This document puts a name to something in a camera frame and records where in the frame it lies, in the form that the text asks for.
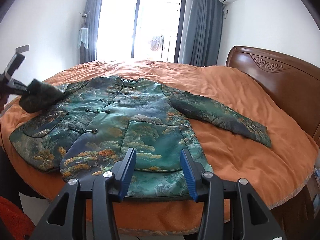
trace light blue towel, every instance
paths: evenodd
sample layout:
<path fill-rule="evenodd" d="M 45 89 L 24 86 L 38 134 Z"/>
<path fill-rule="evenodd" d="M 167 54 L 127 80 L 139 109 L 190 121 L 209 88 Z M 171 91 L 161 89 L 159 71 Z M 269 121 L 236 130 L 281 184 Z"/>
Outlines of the light blue towel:
<path fill-rule="evenodd" d="M 80 30 L 79 34 L 79 41 L 78 41 L 78 48 L 81 47 L 81 43 L 84 43 L 85 49 L 88 49 L 89 47 L 89 42 L 88 42 L 88 28 L 82 28 Z"/>

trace jacket pocket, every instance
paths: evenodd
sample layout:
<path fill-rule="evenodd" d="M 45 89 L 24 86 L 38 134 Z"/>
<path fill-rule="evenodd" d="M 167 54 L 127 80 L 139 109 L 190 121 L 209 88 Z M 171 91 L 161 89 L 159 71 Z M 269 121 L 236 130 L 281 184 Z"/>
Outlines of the jacket pocket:
<path fill-rule="evenodd" d="M 50 133 L 68 113 L 68 111 L 58 111 L 38 115 L 27 122 L 22 131 L 29 137 L 42 138 Z"/>
<path fill-rule="evenodd" d="M 136 171 L 180 171 L 180 153 L 187 148 L 177 126 L 130 121 L 121 146 L 123 159 L 128 148 L 137 151 Z"/>

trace wooden headboard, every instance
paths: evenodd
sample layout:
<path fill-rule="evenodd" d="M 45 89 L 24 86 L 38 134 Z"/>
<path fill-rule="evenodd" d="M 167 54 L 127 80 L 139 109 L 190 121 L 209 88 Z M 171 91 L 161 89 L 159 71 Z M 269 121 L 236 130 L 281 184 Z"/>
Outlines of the wooden headboard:
<path fill-rule="evenodd" d="M 226 66 L 252 77 L 320 146 L 320 68 L 266 49 L 235 46 Z"/>

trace window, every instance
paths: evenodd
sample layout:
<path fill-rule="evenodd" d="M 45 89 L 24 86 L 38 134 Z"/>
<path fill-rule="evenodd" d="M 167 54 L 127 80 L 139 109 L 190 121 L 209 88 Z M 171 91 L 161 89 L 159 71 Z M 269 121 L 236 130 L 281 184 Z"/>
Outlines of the window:
<path fill-rule="evenodd" d="M 97 59 L 178 62 L 186 0 L 102 0 Z"/>

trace gray curtain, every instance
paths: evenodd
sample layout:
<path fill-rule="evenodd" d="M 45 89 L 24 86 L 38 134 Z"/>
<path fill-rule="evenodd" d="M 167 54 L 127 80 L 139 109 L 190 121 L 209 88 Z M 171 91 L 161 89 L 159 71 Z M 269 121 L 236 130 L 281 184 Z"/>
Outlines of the gray curtain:
<path fill-rule="evenodd" d="M 182 63 L 201 67 L 217 64 L 222 19 L 219 0 L 192 1 Z"/>
<path fill-rule="evenodd" d="M 91 62 L 97 59 L 97 38 L 99 28 L 99 18 L 102 0 L 87 0 L 85 5 L 85 13 L 87 16 L 85 27 L 88 28 L 89 48 L 85 49 L 84 44 L 80 47 L 80 64 Z"/>

